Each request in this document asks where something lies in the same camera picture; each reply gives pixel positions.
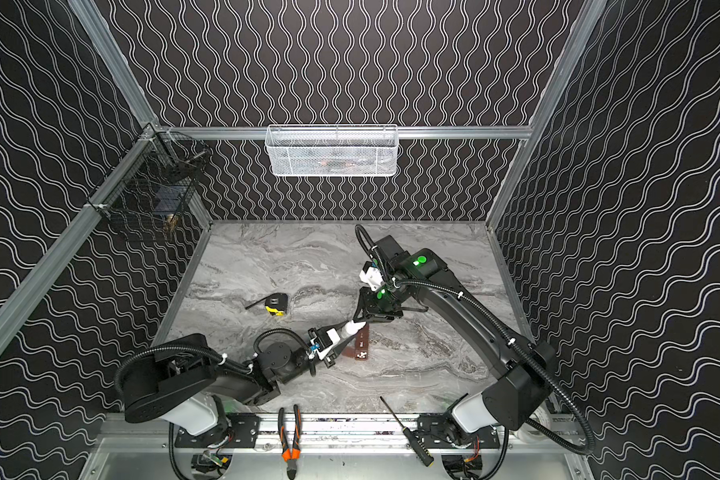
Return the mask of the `brown pill organizer box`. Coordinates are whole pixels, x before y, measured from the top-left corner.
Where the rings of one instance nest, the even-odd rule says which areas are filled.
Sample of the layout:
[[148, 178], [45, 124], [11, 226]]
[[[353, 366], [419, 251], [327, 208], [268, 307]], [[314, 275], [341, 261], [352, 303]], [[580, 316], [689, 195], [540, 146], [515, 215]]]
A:
[[360, 329], [353, 340], [344, 348], [342, 355], [357, 361], [366, 361], [369, 358], [370, 326], [366, 324]]

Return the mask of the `white pill bottle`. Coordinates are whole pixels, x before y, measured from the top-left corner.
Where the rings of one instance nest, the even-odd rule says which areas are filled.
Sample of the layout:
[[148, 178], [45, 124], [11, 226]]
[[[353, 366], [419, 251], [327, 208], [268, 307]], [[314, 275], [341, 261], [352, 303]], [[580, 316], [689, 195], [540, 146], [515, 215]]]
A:
[[348, 321], [344, 324], [342, 327], [342, 334], [347, 337], [352, 337], [356, 335], [358, 332], [360, 332], [363, 328], [365, 328], [367, 325], [366, 322], [354, 322], [354, 321]]

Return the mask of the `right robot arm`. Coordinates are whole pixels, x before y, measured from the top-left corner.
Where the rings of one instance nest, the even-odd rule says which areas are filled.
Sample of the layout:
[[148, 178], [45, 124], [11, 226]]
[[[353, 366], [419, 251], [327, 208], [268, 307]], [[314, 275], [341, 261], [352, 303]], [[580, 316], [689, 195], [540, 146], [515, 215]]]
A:
[[[588, 455], [596, 445], [592, 426], [554, 371], [554, 349], [533, 343], [483, 305], [430, 249], [404, 250], [391, 236], [378, 241], [357, 225], [356, 238], [368, 257], [363, 267], [365, 287], [356, 317], [368, 323], [392, 322], [413, 299], [439, 315], [476, 351], [495, 381], [453, 404], [446, 414], [450, 436], [472, 435], [493, 425], [506, 432], [528, 425], [564, 449]], [[555, 394], [579, 423], [583, 444], [574, 444], [533, 419], [534, 412]]]

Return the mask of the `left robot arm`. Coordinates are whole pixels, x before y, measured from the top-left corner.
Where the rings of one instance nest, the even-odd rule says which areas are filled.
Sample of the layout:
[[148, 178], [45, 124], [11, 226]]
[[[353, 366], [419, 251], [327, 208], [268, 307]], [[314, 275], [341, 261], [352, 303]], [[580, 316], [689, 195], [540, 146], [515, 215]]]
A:
[[270, 401], [282, 385], [305, 373], [314, 376], [320, 362], [331, 367], [365, 326], [349, 321], [311, 329], [306, 339], [290, 329], [271, 329], [255, 338], [254, 355], [244, 362], [210, 348], [204, 335], [191, 334], [127, 358], [114, 388], [127, 422], [161, 419], [201, 436], [227, 426], [224, 397], [253, 406]]

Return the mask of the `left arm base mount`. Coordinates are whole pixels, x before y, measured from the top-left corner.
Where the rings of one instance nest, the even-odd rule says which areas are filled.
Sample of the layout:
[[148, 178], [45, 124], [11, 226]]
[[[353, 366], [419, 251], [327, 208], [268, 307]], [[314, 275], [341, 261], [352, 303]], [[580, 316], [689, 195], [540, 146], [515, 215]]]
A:
[[222, 423], [206, 433], [192, 436], [180, 428], [173, 441], [176, 448], [253, 448], [259, 436], [261, 418], [253, 413], [228, 414]]

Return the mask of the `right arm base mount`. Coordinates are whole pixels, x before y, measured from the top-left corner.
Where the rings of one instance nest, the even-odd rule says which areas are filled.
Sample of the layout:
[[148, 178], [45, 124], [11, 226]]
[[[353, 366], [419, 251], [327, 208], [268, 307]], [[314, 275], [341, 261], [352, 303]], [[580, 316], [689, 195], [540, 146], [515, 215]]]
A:
[[477, 432], [468, 433], [461, 429], [445, 414], [421, 414], [416, 420], [415, 432], [427, 448], [435, 449], [498, 449], [500, 440], [497, 430], [484, 427]]

